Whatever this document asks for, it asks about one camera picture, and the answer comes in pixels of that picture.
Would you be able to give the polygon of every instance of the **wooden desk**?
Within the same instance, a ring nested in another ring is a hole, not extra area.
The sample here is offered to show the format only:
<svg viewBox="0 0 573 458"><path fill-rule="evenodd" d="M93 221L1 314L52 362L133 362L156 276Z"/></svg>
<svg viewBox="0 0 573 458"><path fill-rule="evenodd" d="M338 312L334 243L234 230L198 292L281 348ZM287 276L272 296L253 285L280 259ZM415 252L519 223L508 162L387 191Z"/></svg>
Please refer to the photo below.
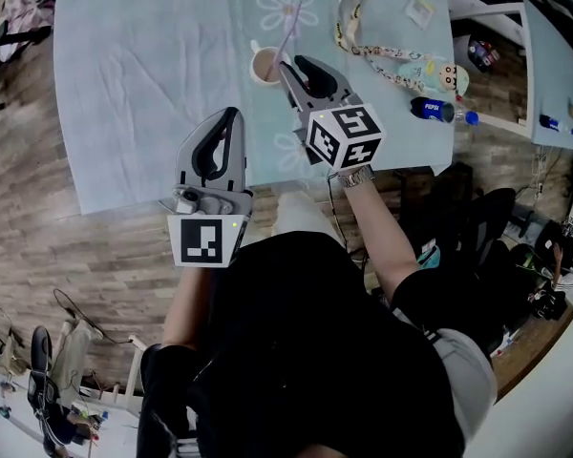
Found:
<svg viewBox="0 0 573 458"><path fill-rule="evenodd" d="M493 358L499 393L502 399L528 375L552 349L564 330L573 321L573 306L569 304L558 321L532 317L524 324L518 337Z"/></svg>

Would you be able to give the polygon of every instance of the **metal watch band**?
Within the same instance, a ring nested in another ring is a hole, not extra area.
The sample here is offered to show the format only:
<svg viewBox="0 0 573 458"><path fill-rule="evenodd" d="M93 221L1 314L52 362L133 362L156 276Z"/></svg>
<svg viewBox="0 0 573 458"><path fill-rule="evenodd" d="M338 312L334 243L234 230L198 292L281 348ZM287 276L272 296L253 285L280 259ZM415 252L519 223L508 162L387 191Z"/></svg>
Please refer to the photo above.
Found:
<svg viewBox="0 0 573 458"><path fill-rule="evenodd" d="M350 188L355 185L360 185L365 181L369 181L375 178L373 174L373 169L369 164L366 164L361 169L351 173L350 175L338 175L342 187Z"/></svg>

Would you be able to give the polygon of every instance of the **mug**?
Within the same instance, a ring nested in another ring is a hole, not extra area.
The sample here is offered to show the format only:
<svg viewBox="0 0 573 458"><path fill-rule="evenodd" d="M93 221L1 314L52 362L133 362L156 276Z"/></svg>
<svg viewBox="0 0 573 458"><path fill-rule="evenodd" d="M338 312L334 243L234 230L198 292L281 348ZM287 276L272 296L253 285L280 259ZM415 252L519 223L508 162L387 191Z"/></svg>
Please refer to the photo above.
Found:
<svg viewBox="0 0 573 458"><path fill-rule="evenodd" d="M274 57L278 52L278 48L268 47L268 48L261 48L259 43L254 39L250 41L250 48L254 52L252 59L250 60L250 77L252 80L257 83L258 85L262 85L265 87L272 87L278 83L280 83L280 75L278 71L278 66L274 66L269 77L265 80L265 76L267 75L267 71L272 65L274 61ZM285 61L287 64L290 64L290 59L286 52L282 52L280 61Z"/></svg>

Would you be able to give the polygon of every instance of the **lanyard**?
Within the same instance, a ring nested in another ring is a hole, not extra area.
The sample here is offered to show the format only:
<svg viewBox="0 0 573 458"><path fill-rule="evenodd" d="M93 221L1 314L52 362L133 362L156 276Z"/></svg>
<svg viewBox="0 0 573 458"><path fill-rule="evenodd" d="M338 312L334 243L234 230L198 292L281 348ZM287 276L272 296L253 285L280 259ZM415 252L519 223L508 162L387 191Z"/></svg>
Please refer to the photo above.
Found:
<svg viewBox="0 0 573 458"><path fill-rule="evenodd" d="M395 85L410 88L419 93L425 92L425 85L419 80L401 76L399 74L389 73L380 66L378 66L372 59L373 56L384 56L393 59L401 59L404 61L428 61L433 58L432 54L421 54L420 52L406 51L398 48L387 48L385 46L359 46L356 44L354 35L359 27L361 21L361 0L352 0L354 9L350 12L346 32L344 32L344 24L341 21L342 4L344 0L339 0L338 3L338 20L335 26L335 42L346 52L350 52L355 56L362 55L371 67L377 72L388 79Z"/></svg>

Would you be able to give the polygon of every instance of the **straw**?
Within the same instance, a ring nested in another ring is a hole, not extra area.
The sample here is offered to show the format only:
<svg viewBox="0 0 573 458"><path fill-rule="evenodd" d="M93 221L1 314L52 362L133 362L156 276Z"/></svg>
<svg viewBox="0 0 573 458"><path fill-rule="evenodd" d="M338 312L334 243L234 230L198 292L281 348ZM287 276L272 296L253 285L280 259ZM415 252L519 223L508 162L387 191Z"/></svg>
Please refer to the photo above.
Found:
<svg viewBox="0 0 573 458"><path fill-rule="evenodd" d="M295 26L297 25L297 19L299 18L299 10L301 10L301 8L302 8L302 1L300 0L299 3L297 4L297 9L295 10L295 16L293 17L293 23L288 28L288 31L286 31L285 38L283 39L282 44L278 48L278 51L276 51L276 55L274 56L274 60L271 62L271 65L269 65L269 68L267 68L267 72L265 73L264 81L267 81L267 79L271 75L271 72L274 70L274 67L278 65L278 61L279 61L280 57L283 55L283 50L285 49L285 46L287 45L287 41L288 41L290 35L293 34L293 31L295 31Z"/></svg>

